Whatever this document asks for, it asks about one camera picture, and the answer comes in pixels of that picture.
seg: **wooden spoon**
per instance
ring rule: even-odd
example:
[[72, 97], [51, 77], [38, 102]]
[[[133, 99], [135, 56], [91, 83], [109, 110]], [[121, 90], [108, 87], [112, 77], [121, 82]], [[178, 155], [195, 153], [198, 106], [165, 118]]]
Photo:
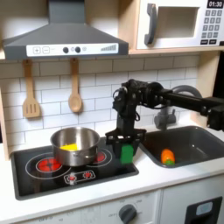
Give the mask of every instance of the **wooden spoon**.
[[24, 77], [26, 82], [27, 97], [23, 104], [24, 116], [27, 118], [37, 117], [40, 115], [39, 103], [33, 96], [33, 83], [32, 83], [32, 62], [24, 60]]
[[79, 95], [79, 62], [77, 59], [71, 59], [71, 70], [72, 70], [72, 94], [69, 97], [69, 107], [73, 112], [79, 112], [81, 110], [81, 97]]

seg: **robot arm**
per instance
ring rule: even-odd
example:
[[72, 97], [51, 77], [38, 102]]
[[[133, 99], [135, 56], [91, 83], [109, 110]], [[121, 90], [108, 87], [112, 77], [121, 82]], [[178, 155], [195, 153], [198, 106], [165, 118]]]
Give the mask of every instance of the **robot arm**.
[[140, 120], [138, 105], [150, 109], [161, 109], [157, 108], [161, 104], [165, 107], [190, 109], [206, 116], [209, 128], [224, 131], [224, 100], [219, 98], [174, 94], [157, 82], [129, 80], [114, 92], [114, 99], [113, 109], [117, 111], [116, 129], [106, 134], [106, 143], [112, 144], [117, 158], [120, 158], [124, 144], [131, 144], [135, 155], [138, 145], [144, 140], [146, 130], [134, 128], [135, 121]]

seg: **sink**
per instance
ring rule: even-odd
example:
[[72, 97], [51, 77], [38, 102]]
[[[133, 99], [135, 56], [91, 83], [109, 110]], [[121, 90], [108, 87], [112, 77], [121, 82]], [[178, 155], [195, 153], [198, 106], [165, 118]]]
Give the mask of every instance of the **sink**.
[[[224, 143], [208, 131], [196, 126], [147, 133], [140, 148], [155, 164], [165, 168], [224, 158]], [[161, 163], [163, 149], [170, 149], [174, 153], [175, 165]]]

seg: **black stovetop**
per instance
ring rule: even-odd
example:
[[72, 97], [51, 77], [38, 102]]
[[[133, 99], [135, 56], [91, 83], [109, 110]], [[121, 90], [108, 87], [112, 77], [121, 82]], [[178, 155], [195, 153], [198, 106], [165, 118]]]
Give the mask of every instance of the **black stovetop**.
[[137, 175], [133, 164], [121, 164], [105, 138], [98, 145], [94, 163], [80, 167], [59, 164], [53, 157], [52, 146], [16, 151], [11, 157], [15, 194], [18, 200], [75, 188], [90, 186], [110, 180]]

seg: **hood vent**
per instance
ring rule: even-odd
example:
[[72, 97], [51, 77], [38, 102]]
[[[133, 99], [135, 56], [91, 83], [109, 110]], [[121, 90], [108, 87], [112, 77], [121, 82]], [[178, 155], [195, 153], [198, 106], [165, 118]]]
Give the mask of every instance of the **hood vent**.
[[85, 24], [85, 0], [49, 0], [49, 24], [3, 41], [7, 60], [126, 55], [129, 44]]

